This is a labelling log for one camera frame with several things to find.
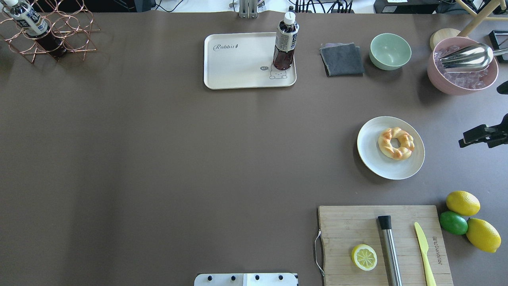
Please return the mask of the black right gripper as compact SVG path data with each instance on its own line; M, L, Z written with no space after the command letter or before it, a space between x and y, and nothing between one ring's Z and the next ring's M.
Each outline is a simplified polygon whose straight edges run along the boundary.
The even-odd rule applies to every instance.
M508 115L506 114L501 123L495 126L481 124L463 133L459 140L459 146L464 148L468 145L485 142L488 148L508 143Z

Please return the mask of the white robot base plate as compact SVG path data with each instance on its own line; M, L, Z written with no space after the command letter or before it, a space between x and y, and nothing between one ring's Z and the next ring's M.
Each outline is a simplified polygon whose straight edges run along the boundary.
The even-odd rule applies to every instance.
M199 274L194 286L299 286L296 273L213 273Z

